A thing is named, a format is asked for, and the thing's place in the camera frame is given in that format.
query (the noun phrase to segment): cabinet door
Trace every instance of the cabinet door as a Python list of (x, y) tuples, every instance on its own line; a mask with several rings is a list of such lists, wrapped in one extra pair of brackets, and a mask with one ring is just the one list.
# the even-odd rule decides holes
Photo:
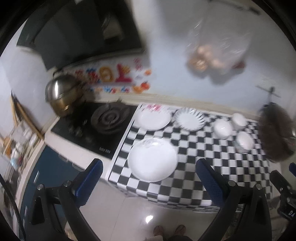
[[(59, 154), (46, 146), (41, 156), (39, 157), (34, 170), (29, 178), (21, 206), (21, 218), (25, 223), (26, 209), (30, 208), (35, 189), (37, 185), (44, 184), (45, 187), (55, 187), (63, 184), (64, 181), (74, 180), (79, 171), (72, 166), (71, 162), (66, 162), (59, 157)], [(58, 208), (58, 216), (63, 217), (63, 213)]]

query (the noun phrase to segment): white tiled floor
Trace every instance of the white tiled floor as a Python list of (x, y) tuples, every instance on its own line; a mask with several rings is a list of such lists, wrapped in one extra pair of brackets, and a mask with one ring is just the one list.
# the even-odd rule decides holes
[[(188, 237), (197, 240), (216, 216), (168, 209), (138, 197), (126, 198), (101, 181), (80, 210), (102, 241), (143, 241), (153, 236), (156, 225), (162, 225), (165, 236), (170, 237), (179, 224), (186, 226)], [(146, 223), (148, 216), (153, 218)]]

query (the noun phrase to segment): checkered counter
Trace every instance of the checkered counter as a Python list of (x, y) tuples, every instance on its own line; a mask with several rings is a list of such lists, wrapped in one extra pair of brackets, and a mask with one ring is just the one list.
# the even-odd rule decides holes
[[(258, 127), (254, 121), (248, 121), (244, 131), (254, 139), (254, 148), (246, 154), (236, 152), (233, 131), (227, 140), (220, 140), (213, 133), (216, 119), (230, 120), (229, 117), (205, 113), (206, 124), (199, 131), (186, 131), (170, 122), (159, 131), (146, 131), (133, 123), (109, 175), (109, 181), (120, 190), (146, 198), (161, 205), (172, 208), (193, 209), (199, 212), (217, 212), (208, 192), (205, 190), (197, 174), (195, 163), (205, 158), (215, 171), (226, 179), (237, 182), (240, 186), (253, 187), (262, 185), (266, 198), (271, 198), (272, 188), (269, 181), (269, 161), (261, 149), (258, 139)], [(127, 157), (132, 146), (144, 138), (167, 138), (178, 149), (178, 165), (168, 178), (147, 183), (140, 181), (131, 173)]]

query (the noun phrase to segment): black stovetop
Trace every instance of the black stovetop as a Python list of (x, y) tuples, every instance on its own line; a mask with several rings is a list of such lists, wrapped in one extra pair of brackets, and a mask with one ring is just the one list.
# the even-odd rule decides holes
[(112, 159), (137, 106), (127, 105), (130, 112), (126, 120), (120, 125), (119, 132), (104, 135), (99, 134), (91, 125), (92, 114), (102, 105), (105, 105), (105, 103), (85, 103), (75, 118), (60, 118), (51, 131), (81, 147)]

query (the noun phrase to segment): foot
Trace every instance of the foot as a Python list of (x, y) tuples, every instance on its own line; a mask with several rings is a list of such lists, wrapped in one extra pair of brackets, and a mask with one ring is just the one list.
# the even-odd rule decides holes
[(185, 232), (186, 232), (186, 227), (181, 224), (176, 228), (176, 231), (174, 232), (174, 236), (176, 235), (183, 236)]
[(159, 225), (153, 229), (153, 234), (154, 236), (158, 236), (158, 235), (163, 236), (164, 231), (165, 231), (164, 228)]

